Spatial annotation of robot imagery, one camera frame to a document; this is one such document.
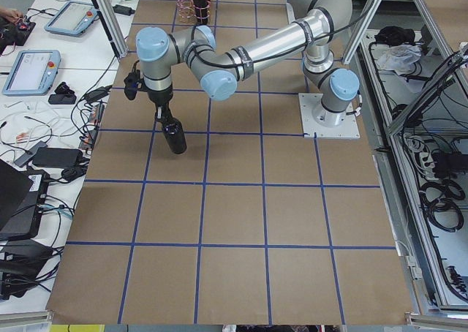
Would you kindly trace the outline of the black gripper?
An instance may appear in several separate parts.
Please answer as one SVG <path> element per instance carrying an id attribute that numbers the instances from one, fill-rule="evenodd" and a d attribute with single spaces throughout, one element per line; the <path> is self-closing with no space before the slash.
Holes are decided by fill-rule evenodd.
<path id="1" fill-rule="evenodd" d="M 173 98 L 173 87 L 169 86 L 161 91 L 149 89 L 148 98 L 155 104 L 156 107 L 165 106 Z"/>

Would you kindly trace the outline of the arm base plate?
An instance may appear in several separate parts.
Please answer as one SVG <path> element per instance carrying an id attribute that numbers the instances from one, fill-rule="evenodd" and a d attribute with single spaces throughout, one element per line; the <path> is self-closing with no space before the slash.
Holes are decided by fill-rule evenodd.
<path id="1" fill-rule="evenodd" d="M 305 138 L 345 139 L 360 138 L 357 118 L 352 103 L 340 113 L 331 113 L 322 106 L 322 94 L 298 95 L 303 136 Z"/>

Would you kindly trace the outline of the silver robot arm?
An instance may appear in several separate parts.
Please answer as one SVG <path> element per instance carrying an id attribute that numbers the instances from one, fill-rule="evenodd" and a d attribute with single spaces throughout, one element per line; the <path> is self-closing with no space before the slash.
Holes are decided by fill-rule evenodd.
<path id="1" fill-rule="evenodd" d="M 333 36 L 345 30 L 352 15 L 352 0 L 286 0 L 296 19 L 245 45 L 216 54 L 215 37 L 207 26 L 173 33 L 146 27 L 136 36 L 137 57 L 125 79 L 125 94 L 134 99 L 145 91 L 155 105 L 165 109 L 173 96 L 173 66 L 185 63 L 208 97 L 222 101 L 233 95 L 238 82 L 280 61 L 302 53 L 303 73 L 324 92 L 326 110 L 340 113 L 357 93 L 344 89 L 344 76 L 328 47 Z"/>

